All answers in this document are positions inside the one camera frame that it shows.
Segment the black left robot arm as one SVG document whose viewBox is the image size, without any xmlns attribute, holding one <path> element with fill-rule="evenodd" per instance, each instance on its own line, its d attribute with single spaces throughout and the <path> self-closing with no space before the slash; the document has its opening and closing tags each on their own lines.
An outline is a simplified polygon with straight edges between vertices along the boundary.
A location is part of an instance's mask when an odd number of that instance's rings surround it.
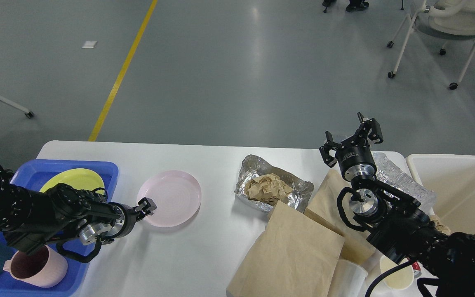
<svg viewBox="0 0 475 297">
<path fill-rule="evenodd" d="M 92 261 L 102 245 L 128 235 L 157 209 L 147 197 L 135 207 L 107 202 L 104 188 L 75 189 L 59 183 L 45 193 L 11 184 L 0 165 L 0 232 L 11 248 L 33 255 L 55 244 L 64 257 Z"/>
</svg>

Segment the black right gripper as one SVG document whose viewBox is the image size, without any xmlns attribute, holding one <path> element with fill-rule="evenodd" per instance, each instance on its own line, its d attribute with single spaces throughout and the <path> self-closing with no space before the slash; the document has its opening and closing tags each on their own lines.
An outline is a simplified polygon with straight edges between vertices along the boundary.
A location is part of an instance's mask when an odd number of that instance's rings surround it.
<svg viewBox="0 0 475 297">
<path fill-rule="evenodd" d="M 342 177 L 348 182 L 356 178 L 375 178 L 376 164 L 370 145 L 384 141 L 380 124 L 375 118 L 364 117 L 362 113 L 357 113 L 357 116 L 360 126 L 355 131 L 355 140 L 345 139 L 337 143 L 330 132 L 325 132 L 324 145 L 319 147 L 324 164 L 332 168 L 338 163 Z"/>
</svg>

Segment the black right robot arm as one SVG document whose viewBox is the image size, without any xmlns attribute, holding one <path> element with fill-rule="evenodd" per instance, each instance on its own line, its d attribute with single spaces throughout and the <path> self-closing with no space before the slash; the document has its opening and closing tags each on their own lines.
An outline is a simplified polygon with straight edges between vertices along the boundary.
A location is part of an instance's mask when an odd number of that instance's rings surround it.
<svg viewBox="0 0 475 297">
<path fill-rule="evenodd" d="M 371 144 L 384 141 L 380 125 L 362 113 L 357 116 L 360 125 L 352 136 L 335 142 L 326 131 L 319 151 L 323 162 L 328 167 L 338 164 L 342 178 L 350 183 L 336 198 L 343 223 L 367 231 L 367 241 L 396 263 L 371 282 L 365 296 L 386 277 L 419 262 L 433 275 L 417 280 L 422 296 L 430 296 L 430 285 L 437 287 L 437 297 L 475 297 L 475 234 L 438 231 L 420 201 L 379 180 Z"/>
</svg>

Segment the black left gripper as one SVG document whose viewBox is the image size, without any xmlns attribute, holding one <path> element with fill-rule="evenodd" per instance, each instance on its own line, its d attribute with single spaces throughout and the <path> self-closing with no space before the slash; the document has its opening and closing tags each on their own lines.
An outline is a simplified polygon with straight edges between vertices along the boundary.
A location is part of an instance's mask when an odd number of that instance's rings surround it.
<svg viewBox="0 0 475 297">
<path fill-rule="evenodd" d="M 157 205 L 151 198 L 142 198 L 136 207 L 129 207 L 121 203 L 113 203 L 113 210 L 117 218 L 91 217 L 79 222 L 79 240 L 83 245 L 90 245 L 99 239 L 121 238 L 132 231 L 137 221 L 152 216 Z"/>
</svg>

